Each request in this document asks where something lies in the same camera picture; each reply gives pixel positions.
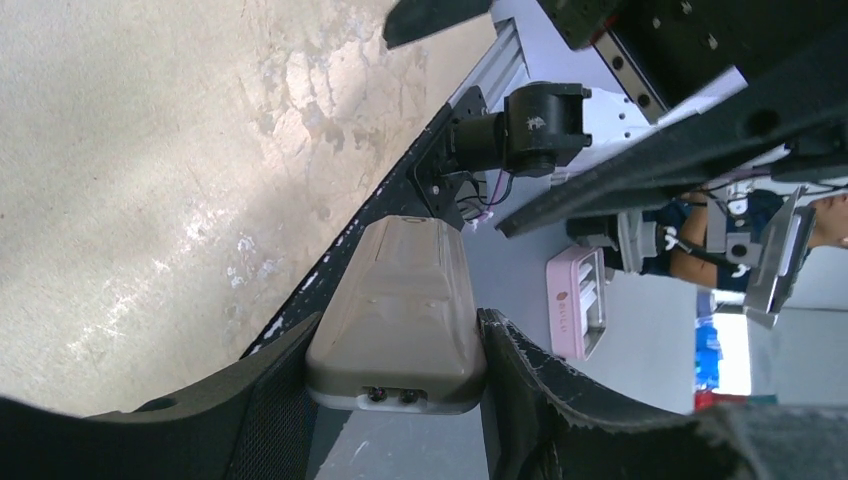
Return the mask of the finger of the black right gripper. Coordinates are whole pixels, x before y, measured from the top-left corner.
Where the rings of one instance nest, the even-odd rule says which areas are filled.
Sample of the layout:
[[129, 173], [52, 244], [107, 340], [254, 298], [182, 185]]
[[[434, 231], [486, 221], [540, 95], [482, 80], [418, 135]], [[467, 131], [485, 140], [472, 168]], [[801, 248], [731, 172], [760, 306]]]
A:
[[400, 0], [385, 18], [382, 37], [395, 49], [487, 14], [492, 0]]

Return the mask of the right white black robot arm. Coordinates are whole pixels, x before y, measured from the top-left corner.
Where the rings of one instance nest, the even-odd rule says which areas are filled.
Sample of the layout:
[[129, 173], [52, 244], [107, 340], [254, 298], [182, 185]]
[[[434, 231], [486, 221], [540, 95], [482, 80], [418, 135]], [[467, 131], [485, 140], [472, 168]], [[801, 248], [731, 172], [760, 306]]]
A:
[[[563, 220], [655, 209], [705, 186], [764, 175], [844, 176], [847, 5], [843, 1], [546, 1], [566, 44], [595, 48], [627, 100], [656, 121], [727, 68], [746, 86], [662, 126], [528, 201], [498, 223], [514, 237]], [[461, 227], [457, 193], [476, 172], [544, 177], [599, 142], [591, 90], [531, 83], [488, 111], [479, 87], [443, 106], [368, 202]]]

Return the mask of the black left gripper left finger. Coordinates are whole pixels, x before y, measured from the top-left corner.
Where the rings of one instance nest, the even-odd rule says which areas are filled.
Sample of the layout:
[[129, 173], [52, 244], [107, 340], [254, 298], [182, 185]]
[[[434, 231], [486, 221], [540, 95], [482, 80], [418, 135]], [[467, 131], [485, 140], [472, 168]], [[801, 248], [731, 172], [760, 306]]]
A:
[[317, 406], [314, 313], [250, 355], [135, 411], [78, 418], [1, 401], [4, 479], [304, 479]]

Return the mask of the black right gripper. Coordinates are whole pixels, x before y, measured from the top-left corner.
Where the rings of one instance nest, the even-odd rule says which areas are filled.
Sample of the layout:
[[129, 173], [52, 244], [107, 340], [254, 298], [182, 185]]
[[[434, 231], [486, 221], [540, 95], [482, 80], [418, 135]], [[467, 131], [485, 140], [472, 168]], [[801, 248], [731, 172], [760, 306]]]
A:
[[772, 70], [529, 201], [497, 224], [508, 238], [565, 219], [655, 208], [847, 115], [844, 1], [550, 0], [540, 7], [570, 49], [599, 54], [650, 123], [731, 68], [747, 81]]

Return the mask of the white universal AC remote control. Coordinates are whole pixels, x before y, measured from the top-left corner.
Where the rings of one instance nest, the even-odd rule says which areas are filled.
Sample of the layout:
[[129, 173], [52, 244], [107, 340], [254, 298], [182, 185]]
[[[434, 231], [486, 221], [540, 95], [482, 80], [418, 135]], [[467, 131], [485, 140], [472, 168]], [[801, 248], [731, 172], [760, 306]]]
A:
[[370, 224], [305, 356], [305, 386], [338, 410], [457, 415], [487, 360], [459, 230], [386, 216]]

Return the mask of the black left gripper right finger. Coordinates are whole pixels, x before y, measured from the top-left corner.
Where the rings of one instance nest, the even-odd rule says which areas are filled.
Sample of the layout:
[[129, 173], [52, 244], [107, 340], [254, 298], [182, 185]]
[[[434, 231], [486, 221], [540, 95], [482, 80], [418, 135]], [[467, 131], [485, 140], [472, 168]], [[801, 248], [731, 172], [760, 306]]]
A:
[[481, 420], [493, 479], [843, 479], [843, 408], [721, 403], [681, 415], [607, 388], [494, 309]]

